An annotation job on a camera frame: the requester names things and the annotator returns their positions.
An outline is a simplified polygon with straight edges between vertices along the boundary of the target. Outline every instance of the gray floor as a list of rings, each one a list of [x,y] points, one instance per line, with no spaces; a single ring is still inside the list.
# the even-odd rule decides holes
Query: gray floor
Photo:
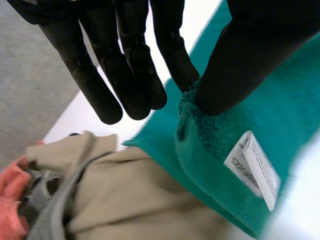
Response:
[[[0,1],[0,169],[45,136],[77,91],[38,26]]]

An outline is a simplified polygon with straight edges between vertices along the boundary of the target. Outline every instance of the white surface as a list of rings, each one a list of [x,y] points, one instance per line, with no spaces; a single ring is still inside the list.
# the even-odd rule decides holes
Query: white surface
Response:
[[[180,32],[184,37],[188,52],[191,51],[218,4],[218,0],[186,0],[183,25]],[[149,11],[147,18],[145,37],[147,44],[151,48],[151,56],[157,73],[165,83],[170,74],[156,44],[151,11]],[[99,68],[98,70],[106,80],[101,69]],[[105,125],[100,122],[83,94],[79,92],[48,132],[44,141],[51,143],[66,137],[70,133],[82,133],[87,130],[97,136],[116,133],[119,136],[119,144],[121,144],[123,141],[132,138],[145,124],[146,120],[134,121],[124,113],[121,122],[112,126]],[[270,224],[265,230],[264,240],[320,239],[320,207],[318,205],[320,196],[319,149],[320,134],[317,136],[317,141],[308,148],[309,153],[304,156],[301,155],[300,163],[295,172],[296,178],[292,181],[288,198],[284,201],[282,208],[270,220]],[[252,238],[234,226],[227,239],[249,240]]]
[[[198,36],[204,27],[206,27],[206,23],[217,9],[219,3],[219,0],[185,1],[183,24],[180,29],[180,34],[184,38],[185,48],[188,52],[192,50]],[[146,21],[145,40],[150,46],[151,56],[157,73],[162,82],[166,83],[170,78],[170,74],[166,63],[158,50],[154,35],[151,9],[149,9],[149,15]],[[98,67],[98,71],[112,90],[100,67]],[[99,120],[84,95],[79,92],[45,136],[44,142],[55,142],[71,133],[82,133],[84,130],[87,130],[94,133],[96,136],[106,136],[112,133],[117,134],[119,137],[119,149],[122,149],[123,146],[121,143],[131,139],[147,120],[148,119],[141,121],[132,120],[125,111],[123,111],[123,118],[119,123],[106,125]]]
[[[269,220],[263,240],[320,239],[320,130],[298,156],[281,208]]]

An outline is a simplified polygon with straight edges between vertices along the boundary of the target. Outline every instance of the teal towel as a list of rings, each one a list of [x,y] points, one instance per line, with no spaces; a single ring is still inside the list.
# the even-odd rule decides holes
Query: teal towel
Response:
[[[200,74],[230,20],[224,1],[190,55]],[[245,101],[214,117],[193,104],[195,89],[181,99],[170,80],[165,108],[126,145],[142,148],[199,200],[255,238],[270,212],[223,162],[242,134],[252,131],[282,180],[281,194],[295,156],[320,125],[319,63],[317,35]]]

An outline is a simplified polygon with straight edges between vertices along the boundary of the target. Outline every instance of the pink fabric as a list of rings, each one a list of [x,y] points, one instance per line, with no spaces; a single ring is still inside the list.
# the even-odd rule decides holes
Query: pink fabric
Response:
[[[26,219],[18,216],[19,200],[31,180],[27,167],[22,156],[0,173],[0,240],[23,240],[29,231]]]

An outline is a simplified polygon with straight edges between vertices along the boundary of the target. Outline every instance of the khaki cloth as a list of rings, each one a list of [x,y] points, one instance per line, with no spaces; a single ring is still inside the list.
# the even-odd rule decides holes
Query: khaki cloth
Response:
[[[116,151],[115,135],[83,135],[27,148],[30,161],[68,178]],[[67,229],[77,240],[222,240],[231,225],[133,147],[94,161],[77,187]]]

